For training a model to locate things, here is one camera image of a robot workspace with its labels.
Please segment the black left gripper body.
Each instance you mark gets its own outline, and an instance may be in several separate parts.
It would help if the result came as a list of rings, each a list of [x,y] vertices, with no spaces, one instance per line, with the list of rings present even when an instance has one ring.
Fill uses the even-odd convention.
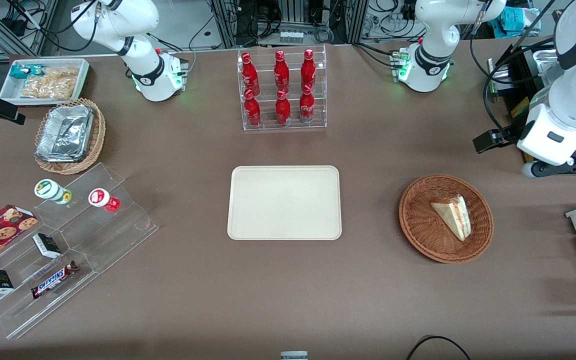
[[[513,127],[491,129],[490,140],[492,147],[516,146],[519,139],[518,130]]]

